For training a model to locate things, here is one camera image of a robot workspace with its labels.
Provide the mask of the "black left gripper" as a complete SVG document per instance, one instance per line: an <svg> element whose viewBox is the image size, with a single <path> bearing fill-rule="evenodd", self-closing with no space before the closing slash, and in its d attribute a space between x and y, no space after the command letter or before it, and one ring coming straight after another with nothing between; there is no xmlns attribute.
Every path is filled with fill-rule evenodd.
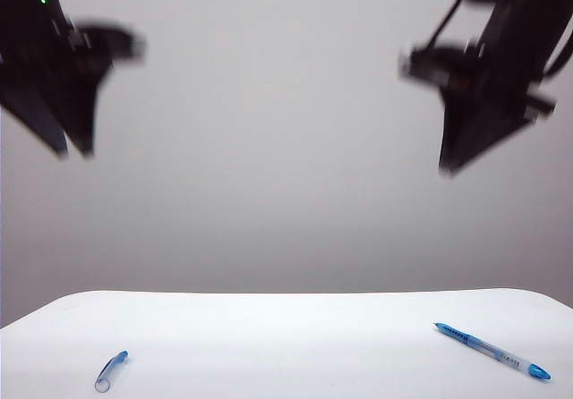
<svg viewBox="0 0 573 399"><path fill-rule="evenodd" d="M97 89L62 89L80 79L100 81L114 61L111 24L3 18L1 106L57 157L68 153L64 134L84 157L92 157ZM57 120L42 97L44 89Z"/></svg>

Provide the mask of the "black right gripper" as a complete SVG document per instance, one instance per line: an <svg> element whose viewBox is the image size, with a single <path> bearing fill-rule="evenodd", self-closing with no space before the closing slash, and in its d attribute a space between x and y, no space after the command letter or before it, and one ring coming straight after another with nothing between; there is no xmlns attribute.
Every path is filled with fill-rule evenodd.
<svg viewBox="0 0 573 399"><path fill-rule="evenodd" d="M556 102L531 87L545 78L556 44L552 34L539 33L440 48L446 75L440 82L442 172L460 173L537 117L553 113Z"/></svg>

